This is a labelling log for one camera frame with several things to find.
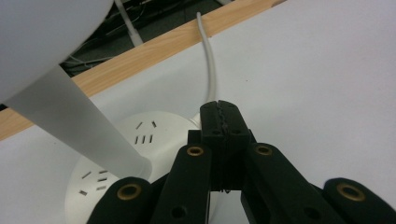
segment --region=white power strip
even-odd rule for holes
[[[197,130],[197,126],[190,120],[167,112],[133,115],[116,125],[116,128],[140,155],[151,161],[149,182],[170,171],[178,150],[187,144],[188,130]],[[117,180],[119,179],[107,170],[81,157],[66,192],[67,223],[86,223],[93,208]],[[217,195],[212,194],[210,216],[216,201]]]

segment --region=white tabletop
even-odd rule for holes
[[[283,3],[210,39],[219,99],[311,183],[354,179],[395,208],[395,22],[392,0]],[[189,118],[206,82],[198,44],[92,100],[112,122],[150,110]],[[0,148],[0,222],[65,223],[78,154],[37,127]],[[238,197],[221,195],[213,223],[247,223]]]

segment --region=wooden strip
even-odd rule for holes
[[[251,18],[270,8],[277,0],[237,0],[203,16],[208,36]],[[88,95],[111,87],[200,41],[196,21],[190,21],[176,29],[160,35],[142,46],[128,50],[105,63],[90,69],[73,80]],[[0,112],[0,140],[6,139],[32,126],[12,109]]]

